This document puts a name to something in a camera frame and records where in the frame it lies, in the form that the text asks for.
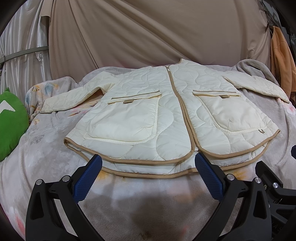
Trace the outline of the cream quilted jacket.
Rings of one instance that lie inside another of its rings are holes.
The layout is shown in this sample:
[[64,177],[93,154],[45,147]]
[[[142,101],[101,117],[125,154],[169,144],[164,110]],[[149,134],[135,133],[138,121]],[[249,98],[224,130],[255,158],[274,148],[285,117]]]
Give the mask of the cream quilted jacket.
[[197,153],[228,170],[266,151],[280,129],[241,89],[288,102],[265,78],[183,59],[119,75],[101,72],[46,99],[41,113],[75,108],[101,91],[64,144],[85,160],[99,155],[102,169],[114,175],[175,178],[196,171]]

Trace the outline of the grey floral fleece blanket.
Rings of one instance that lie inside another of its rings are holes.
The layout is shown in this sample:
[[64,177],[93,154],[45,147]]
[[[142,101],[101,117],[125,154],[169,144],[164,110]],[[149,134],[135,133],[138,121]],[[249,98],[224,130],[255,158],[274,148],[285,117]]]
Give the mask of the grey floral fleece blanket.
[[[1,162],[1,206],[12,227],[25,236],[30,195],[38,179],[55,182],[85,165],[63,139],[91,108],[40,114],[45,99],[77,88],[71,77],[32,86],[25,103],[32,122],[18,146]],[[262,156],[286,188],[295,188],[295,108],[243,90],[280,129]],[[217,206],[198,173],[173,179],[127,178],[100,172],[86,199],[84,214],[105,240],[192,240]]]

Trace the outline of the orange hanging garment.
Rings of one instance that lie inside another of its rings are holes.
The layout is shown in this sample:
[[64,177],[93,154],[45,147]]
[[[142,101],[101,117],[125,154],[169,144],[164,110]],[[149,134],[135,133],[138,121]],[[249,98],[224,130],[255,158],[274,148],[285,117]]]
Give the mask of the orange hanging garment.
[[273,26],[271,38],[271,73],[288,99],[295,96],[295,62],[279,27]]

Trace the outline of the green pillow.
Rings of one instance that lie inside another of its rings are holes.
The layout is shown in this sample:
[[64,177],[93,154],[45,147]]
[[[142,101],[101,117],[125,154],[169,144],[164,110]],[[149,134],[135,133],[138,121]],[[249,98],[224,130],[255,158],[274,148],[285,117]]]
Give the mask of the green pillow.
[[1,161],[16,148],[28,127],[29,117],[25,106],[7,88],[1,94]]

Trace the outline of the silver satin curtain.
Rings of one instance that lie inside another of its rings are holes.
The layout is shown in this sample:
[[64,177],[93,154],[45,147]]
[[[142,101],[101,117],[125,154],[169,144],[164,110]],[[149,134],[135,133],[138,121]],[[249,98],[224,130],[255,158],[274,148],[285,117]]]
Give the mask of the silver satin curtain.
[[1,92],[8,88],[21,101],[32,86],[52,79],[43,3],[26,1],[1,34]]

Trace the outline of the beige fabric backdrop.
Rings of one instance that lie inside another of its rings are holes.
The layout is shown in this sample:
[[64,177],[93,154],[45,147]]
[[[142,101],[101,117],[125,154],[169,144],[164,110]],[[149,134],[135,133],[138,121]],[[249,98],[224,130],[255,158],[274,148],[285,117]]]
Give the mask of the beige fabric backdrop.
[[80,81],[106,67],[270,64],[259,1],[44,1],[52,77]]

